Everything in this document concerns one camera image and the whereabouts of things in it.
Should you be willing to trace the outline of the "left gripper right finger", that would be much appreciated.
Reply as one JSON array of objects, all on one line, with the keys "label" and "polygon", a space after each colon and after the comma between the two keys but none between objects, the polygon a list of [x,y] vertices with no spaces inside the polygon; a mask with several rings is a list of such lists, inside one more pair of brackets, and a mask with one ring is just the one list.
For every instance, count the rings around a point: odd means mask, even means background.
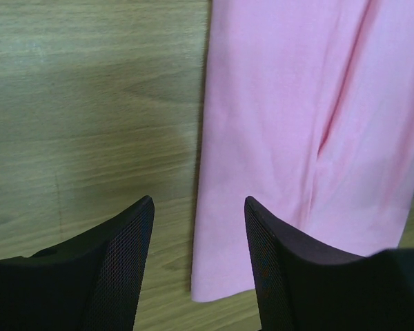
[{"label": "left gripper right finger", "polygon": [[263,330],[414,330],[414,248],[361,257],[244,204]]}]

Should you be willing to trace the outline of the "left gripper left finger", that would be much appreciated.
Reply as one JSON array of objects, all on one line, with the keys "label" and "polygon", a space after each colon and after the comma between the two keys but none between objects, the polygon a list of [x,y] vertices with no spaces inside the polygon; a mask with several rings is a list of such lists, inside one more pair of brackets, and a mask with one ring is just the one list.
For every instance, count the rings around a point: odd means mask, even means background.
[{"label": "left gripper left finger", "polygon": [[0,259],[0,330],[132,330],[154,216],[145,196],[30,257]]}]

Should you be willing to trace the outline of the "light pink t shirt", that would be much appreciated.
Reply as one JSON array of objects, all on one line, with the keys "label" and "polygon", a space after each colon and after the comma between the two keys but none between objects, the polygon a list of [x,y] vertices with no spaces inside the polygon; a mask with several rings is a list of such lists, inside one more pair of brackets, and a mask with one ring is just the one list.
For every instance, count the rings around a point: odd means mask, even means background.
[{"label": "light pink t shirt", "polygon": [[400,242],[414,195],[414,1],[214,1],[191,297],[252,290],[244,201],[341,250]]}]

